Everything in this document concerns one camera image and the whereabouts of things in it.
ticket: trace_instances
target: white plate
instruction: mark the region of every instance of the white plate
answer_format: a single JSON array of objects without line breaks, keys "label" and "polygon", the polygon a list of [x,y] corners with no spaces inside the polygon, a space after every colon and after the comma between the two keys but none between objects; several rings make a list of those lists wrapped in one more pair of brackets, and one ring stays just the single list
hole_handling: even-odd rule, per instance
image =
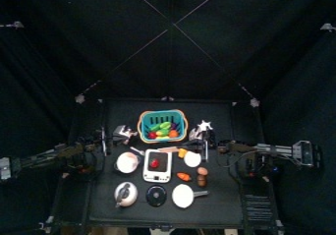
[{"label": "white plate", "polygon": [[201,155],[198,153],[188,151],[184,156],[184,161],[189,167],[197,167],[201,163]]}]

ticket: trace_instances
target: brown food item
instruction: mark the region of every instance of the brown food item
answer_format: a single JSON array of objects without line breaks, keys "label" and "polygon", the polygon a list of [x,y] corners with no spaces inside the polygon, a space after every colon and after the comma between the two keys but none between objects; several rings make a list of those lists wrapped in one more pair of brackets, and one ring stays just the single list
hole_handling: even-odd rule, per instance
[{"label": "brown food item", "polygon": [[197,176],[197,184],[198,184],[200,187],[206,186],[206,176],[205,175],[198,175]]},{"label": "brown food item", "polygon": [[197,173],[198,173],[200,175],[206,176],[206,175],[208,175],[208,170],[206,170],[204,167],[200,167],[200,168],[197,169]]}]

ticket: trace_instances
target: green vegetable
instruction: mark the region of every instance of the green vegetable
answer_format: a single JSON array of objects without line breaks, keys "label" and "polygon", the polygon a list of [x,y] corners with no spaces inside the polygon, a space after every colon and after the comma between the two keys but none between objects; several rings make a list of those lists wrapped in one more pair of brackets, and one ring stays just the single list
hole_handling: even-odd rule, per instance
[{"label": "green vegetable", "polygon": [[169,135],[169,129],[160,129],[158,131],[156,131],[157,137],[165,137],[168,135]]},{"label": "green vegetable", "polygon": [[149,127],[150,132],[156,132],[157,130],[160,130],[160,123]]},{"label": "green vegetable", "polygon": [[170,129],[170,122],[165,121],[164,123],[161,123],[160,129]]}]

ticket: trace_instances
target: egg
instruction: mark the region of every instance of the egg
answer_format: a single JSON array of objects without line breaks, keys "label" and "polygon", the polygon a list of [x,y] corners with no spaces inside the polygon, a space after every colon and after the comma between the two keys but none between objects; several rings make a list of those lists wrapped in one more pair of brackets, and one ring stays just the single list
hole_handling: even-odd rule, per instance
[{"label": "egg", "polygon": [[206,170],[204,167],[200,167],[200,168],[197,169],[197,173],[198,173],[200,175],[206,176],[206,175],[208,175],[208,170]]}]

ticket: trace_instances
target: orange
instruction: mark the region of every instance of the orange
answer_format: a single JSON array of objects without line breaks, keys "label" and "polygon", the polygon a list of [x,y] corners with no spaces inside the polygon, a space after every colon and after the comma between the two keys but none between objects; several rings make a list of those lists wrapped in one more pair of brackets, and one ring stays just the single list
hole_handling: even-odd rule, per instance
[{"label": "orange", "polygon": [[178,137],[178,132],[176,130],[169,131],[169,138],[176,138]]}]

